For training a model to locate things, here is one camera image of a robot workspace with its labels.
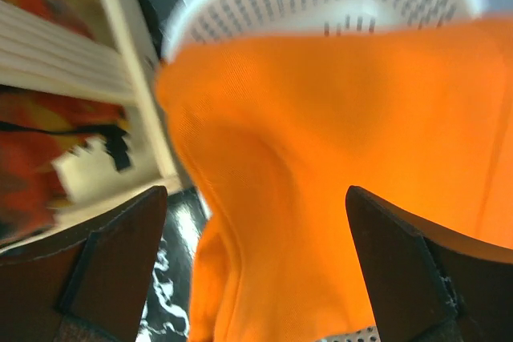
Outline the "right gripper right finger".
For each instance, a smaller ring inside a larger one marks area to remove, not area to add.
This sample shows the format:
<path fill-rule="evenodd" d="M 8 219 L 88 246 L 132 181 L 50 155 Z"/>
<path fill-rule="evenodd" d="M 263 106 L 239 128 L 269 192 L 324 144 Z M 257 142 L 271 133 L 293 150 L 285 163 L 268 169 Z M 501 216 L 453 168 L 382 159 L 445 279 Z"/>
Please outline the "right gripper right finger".
<path fill-rule="evenodd" d="M 352 186 L 349 227 L 383 341 L 510 341 L 512 251 Z"/>

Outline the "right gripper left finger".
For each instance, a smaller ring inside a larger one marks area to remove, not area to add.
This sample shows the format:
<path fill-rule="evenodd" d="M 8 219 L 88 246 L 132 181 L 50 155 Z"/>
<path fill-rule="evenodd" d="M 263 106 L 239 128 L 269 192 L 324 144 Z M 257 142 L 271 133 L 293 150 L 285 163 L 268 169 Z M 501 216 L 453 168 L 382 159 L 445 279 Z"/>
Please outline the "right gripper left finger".
<path fill-rule="evenodd" d="M 168 193 L 126 203 L 1 255 L 3 341 L 133 341 Z"/>

